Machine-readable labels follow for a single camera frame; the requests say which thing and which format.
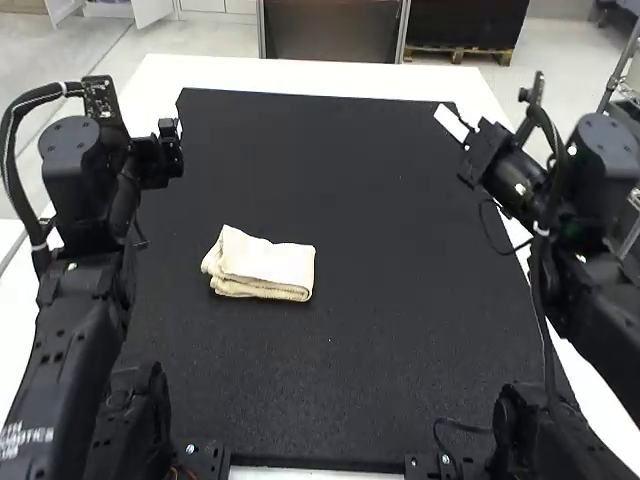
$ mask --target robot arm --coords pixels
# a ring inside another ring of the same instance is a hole
[[[110,77],[87,77],[73,85],[74,96],[84,99],[85,116],[55,122],[39,141],[62,249],[49,251],[47,234],[34,222],[17,178],[15,159],[9,156],[3,164],[12,203],[30,227],[40,312],[31,357],[0,434],[0,478],[80,479],[99,412],[117,411],[115,402],[135,418],[141,398],[162,397],[132,387],[118,402],[112,387],[121,375],[111,382],[110,377],[135,302],[131,226],[141,192],[164,188],[170,178],[182,175],[177,122],[161,120],[160,138],[132,139]],[[11,108],[3,120],[11,125],[3,132],[11,150],[16,128],[7,117],[14,117]],[[164,374],[153,372],[147,384],[162,383]],[[151,433],[143,435],[147,444],[157,438]],[[116,458],[112,454],[112,463]]]
[[[607,381],[640,425],[640,284],[633,259],[613,253],[611,230],[640,179],[634,137],[615,120],[583,117],[565,148],[540,107],[543,77],[516,134],[482,119],[465,141],[459,178],[482,188],[534,236],[531,285],[545,349],[545,388],[513,384],[496,402],[492,478],[637,478],[555,391],[545,315]],[[541,127],[554,151],[545,171],[522,146]]]

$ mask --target white cabinet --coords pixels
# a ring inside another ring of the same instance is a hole
[[[225,0],[227,13],[256,14],[256,0]]]
[[[180,8],[190,12],[225,12],[224,0],[180,0]]]
[[[179,0],[180,18],[192,18],[191,12],[209,13],[209,18],[234,23],[256,23],[256,0]]]
[[[144,28],[161,18],[256,24],[256,0],[44,0],[54,27],[82,8],[85,17],[132,18]]]
[[[138,28],[151,25],[175,11],[173,0],[130,0],[119,3],[87,1],[82,3],[85,17],[133,18]]]

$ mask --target cream towel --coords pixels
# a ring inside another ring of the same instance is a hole
[[[316,249],[273,244],[224,225],[202,260],[211,288],[228,297],[261,297],[306,302],[311,298]]]

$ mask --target black rubber mat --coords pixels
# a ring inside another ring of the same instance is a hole
[[[505,382],[540,380],[527,283],[489,248],[436,107],[182,92],[185,175],[144,195],[122,355],[163,363],[176,436],[242,462],[399,471],[435,452],[438,416],[489,425]],[[314,245],[311,300],[213,294],[200,262],[224,223]]]

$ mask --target white cable tie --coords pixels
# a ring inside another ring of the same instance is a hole
[[[44,250],[45,248],[49,248],[49,244],[47,242],[41,243],[40,245],[31,245],[32,252],[39,252],[40,250]]]
[[[538,221],[535,220],[533,222],[533,231],[536,232],[538,235],[540,235],[541,237],[548,237],[549,234],[551,233],[551,230],[547,229],[547,230],[542,230],[540,228],[540,226],[538,225]]]

